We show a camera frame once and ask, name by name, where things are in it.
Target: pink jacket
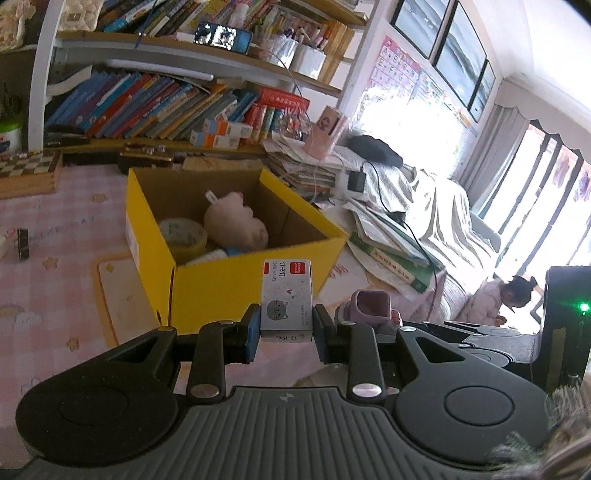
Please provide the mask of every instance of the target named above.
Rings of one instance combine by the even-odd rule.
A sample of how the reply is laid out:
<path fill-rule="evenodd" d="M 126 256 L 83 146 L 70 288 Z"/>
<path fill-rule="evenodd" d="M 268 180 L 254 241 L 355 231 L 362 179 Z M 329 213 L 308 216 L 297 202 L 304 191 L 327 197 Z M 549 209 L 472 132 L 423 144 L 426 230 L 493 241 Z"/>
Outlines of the pink jacket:
<path fill-rule="evenodd" d="M 502 283 L 503 281 L 498 278 L 480 287 L 464 305 L 456 321 L 494 326 L 502 304 Z"/>

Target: green book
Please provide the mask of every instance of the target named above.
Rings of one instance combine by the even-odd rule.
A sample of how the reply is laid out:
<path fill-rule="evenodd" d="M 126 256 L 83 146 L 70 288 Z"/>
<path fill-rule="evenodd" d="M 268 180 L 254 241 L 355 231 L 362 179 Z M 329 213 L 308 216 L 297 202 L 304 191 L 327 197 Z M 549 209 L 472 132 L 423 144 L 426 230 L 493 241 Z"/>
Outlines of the green book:
<path fill-rule="evenodd" d="M 399 257 L 393 253 L 385 252 L 377 247 L 368 245 L 360 239 L 357 232 L 351 234 L 349 242 L 359 248 L 362 252 L 368 254 L 374 260 L 378 261 L 417 292 L 423 293 L 431 284 L 433 268 L 430 265 L 428 267 L 421 267 L 415 265 L 406 258 Z M 433 262 L 435 265 L 435 271 L 439 273 L 443 268 L 439 265 L 439 262 L 436 262 L 435 260 L 433 260 Z"/>

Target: stack of papers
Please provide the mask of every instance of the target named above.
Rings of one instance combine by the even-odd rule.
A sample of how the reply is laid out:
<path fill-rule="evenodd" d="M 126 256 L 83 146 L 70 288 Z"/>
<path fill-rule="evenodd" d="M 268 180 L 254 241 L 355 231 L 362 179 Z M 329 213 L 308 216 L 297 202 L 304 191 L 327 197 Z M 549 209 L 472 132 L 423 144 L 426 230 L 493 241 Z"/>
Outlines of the stack of papers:
<path fill-rule="evenodd" d="M 353 164 L 338 153 L 317 160 L 304 151 L 304 142 L 273 133 L 263 147 L 269 156 L 269 169 L 300 196 L 328 194 L 339 173 L 350 171 Z"/>
<path fill-rule="evenodd" d="M 429 288 L 433 280 L 431 262 L 436 272 L 443 266 L 425 256 L 409 231 L 386 214 L 355 200 L 350 200 L 343 208 L 350 211 L 355 220 L 348 244 L 356 257 L 359 251 L 369 255 L 419 293 Z M 358 260 L 363 264 L 362 259 L 358 257 Z"/>

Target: black pillow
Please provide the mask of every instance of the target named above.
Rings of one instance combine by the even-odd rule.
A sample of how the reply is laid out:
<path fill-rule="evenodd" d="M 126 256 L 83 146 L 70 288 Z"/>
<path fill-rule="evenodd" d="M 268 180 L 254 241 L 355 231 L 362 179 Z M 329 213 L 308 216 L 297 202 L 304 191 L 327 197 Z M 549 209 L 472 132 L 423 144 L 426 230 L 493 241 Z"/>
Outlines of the black pillow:
<path fill-rule="evenodd" d="M 349 138 L 347 147 L 365 160 L 402 168 L 402 157 L 392 150 L 388 144 L 369 135 Z"/>

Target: potted plant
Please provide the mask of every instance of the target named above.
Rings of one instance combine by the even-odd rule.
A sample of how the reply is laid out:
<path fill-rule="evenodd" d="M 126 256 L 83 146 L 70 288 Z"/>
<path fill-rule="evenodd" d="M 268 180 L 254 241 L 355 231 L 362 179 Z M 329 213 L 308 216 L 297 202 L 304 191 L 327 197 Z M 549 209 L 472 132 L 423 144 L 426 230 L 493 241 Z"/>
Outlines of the potted plant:
<path fill-rule="evenodd" d="M 22 98 L 8 93 L 0 98 L 0 154 L 16 154 L 21 151 Z"/>

